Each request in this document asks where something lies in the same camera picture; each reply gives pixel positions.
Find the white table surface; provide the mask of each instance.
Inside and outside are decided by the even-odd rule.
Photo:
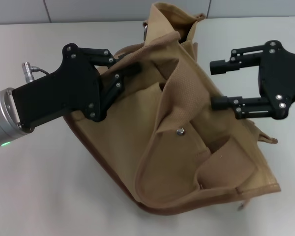
[[[67,43],[108,48],[140,43],[141,22],[0,26],[0,90],[25,83],[21,63],[49,72]],[[199,23],[199,64],[227,59],[232,48],[271,39],[295,53],[295,17],[208,19]],[[258,69],[213,76],[228,96],[258,96]],[[288,119],[255,120],[279,140],[260,148],[282,192],[239,203],[157,216],[132,203],[78,141],[62,118],[0,148],[0,236],[295,236],[295,104]]]

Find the bolt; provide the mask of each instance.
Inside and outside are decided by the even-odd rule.
[[[286,104],[285,104],[284,102],[281,102],[281,103],[279,104],[279,107],[280,107],[280,108],[286,108]]]
[[[185,130],[183,129],[183,128],[180,128],[180,129],[178,129],[178,130],[176,130],[176,134],[178,134],[178,135],[184,135],[185,134]]]
[[[277,100],[282,100],[282,99],[283,99],[283,96],[278,94],[278,95],[275,96],[275,98],[276,98]]]

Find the black bracket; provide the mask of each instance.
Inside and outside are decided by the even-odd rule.
[[[210,63],[212,75],[251,66],[259,66],[261,97],[212,97],[212,109],[232,108],[237,119],[286,118],[295,102],[295,54],[286,51],[279,41],[272,40],[262,46],[233,49],[228,62],[218,60]]]
[[[111,67],[118,61],[109,50],[71,43],[62,55],[58,70],[12,91],[22,126],[34,128],[76,110],[95,122],[102,121],[124,91],[123,78],[140,71],[138,64],[117,71],[104,88],[95,65]]]

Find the tile grout line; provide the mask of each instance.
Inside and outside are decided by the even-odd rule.
[[[43,0],[43,2],[44,2],[44,6],[45,6],[45,10],[46,10],[46,13],[47,13],[47,16],[48,16],[48,20],[49,20],[49,23],[52,23],[52,22],[51,22],[51,18],[50,18],[50,15],[49,15],[49,11],[48,11],[48,8],[47,8],[47,4],[46,4],[46,1],[45,1],[45,0]]]
[[[211,2],[212,2],[212,0],[210,0],[210,2],[209,2],[209,4],[208,4],[207,13],[206,13],[206,18],[208,18],[208,14],[209,14],[209,12],[210,12]]]

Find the canvas bag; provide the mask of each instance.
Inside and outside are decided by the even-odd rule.
[[[145,43],[121,49],[116,58],[126,56],[99,69],[105,84],[117,70],[137,61],[142,66],[125,78],[125,91],[106,119],[96,123],[80,111],[65,117],[115,182],[151,213],[176,214],[280,191],[257,146],[277,140],[253,122],[235,119],[231,110],[210,107],[210,97],[221,93],[197,65],[192,43],[204,18],[153,4]]]

